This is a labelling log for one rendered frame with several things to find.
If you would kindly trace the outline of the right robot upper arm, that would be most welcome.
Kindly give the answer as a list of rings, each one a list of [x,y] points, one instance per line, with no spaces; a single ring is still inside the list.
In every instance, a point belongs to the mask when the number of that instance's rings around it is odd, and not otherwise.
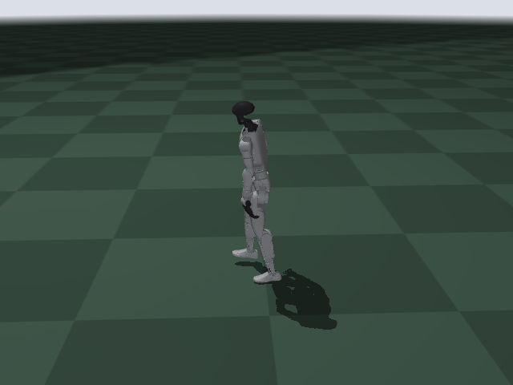
[[[255,121],[255,122],[259,123],[259,124],[261,125],[261,127],[262,127],[262,122],[261,122],[261,120],[253,120],[253,121]],[[263,130],[263,131],[264,131],[264,130]],[[265,133],[264,133],[264,136],[265,136]],[[267,141],[267,139],[266,139],[266,136],[265,136],[265,143],[266,143],[266,148],[267,148],[267,147],[268,147],[268,141]]]

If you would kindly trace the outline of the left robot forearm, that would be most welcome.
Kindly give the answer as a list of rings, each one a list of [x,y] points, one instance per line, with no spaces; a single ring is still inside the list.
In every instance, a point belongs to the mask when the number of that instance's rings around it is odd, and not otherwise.
[[[249,171],[245,171],[245,172],[243,172],[242,176],[243,176],[243,192],[242,192],[242,198],[241,198],[240,202],[241,202],[241,204],[246,206],[245,202],[247,200],[250,200],[250,202],[251,202],[251,197],[252,197],[252,186],[253,186],[252,174]]]

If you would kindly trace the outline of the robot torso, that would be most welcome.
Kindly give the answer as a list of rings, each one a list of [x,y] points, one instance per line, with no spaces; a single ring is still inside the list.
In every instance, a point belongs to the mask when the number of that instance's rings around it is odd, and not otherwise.
[[[259,124],[253,121],[255,124]],[[243,130],[247,130],[244,131]],[[268,153],[265,143],[265,136],[263,132],[263,128],[261,125],[258,125],[258,128],[254,132],[248,132],[248,128],[243,127],[240,134],[240,141],[243,137],[251,137],[252,141],[252,160],[254,167],[254,177],[253,177],[253,185],[255,190],[259,192],[259,186],[265,186],[267,188],[267,192],[272,188],[271,178],[269,173],[266,171],[266,164],[268,162]]]

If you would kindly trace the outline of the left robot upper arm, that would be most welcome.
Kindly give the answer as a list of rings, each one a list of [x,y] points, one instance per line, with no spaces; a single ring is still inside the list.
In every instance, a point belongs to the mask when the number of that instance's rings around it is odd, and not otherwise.
[[[243,137],[242,140],[239,143],[239,149],[240,153],[242,155],[243,164],[246,167],[246,169],[243,171],[249,171],[252,174],[252,177],[254,176],[254,167],[253,167],[253,160],[252,160],[252,141],[251,137]],[[243,174],[243,173],[242,173]]]

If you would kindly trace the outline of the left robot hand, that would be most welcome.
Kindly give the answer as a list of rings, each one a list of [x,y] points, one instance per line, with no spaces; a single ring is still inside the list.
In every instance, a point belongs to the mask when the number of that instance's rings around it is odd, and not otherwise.
[[[253,212],[252,212],[252,210],[251,210],[251,208],[250,208],[250,206],[251,206],[250,200],[247,200],[247,201],[245,202],[245,204],[246,204],[246,206],[244,206],[244,205],[242,204],[242,206],[244,207],[245,212],[246,212],[250,217],[252,217],[252,218],[254,218],[254,219],[258,218],[259,216],[254,216],[254,215],[253,215]]]

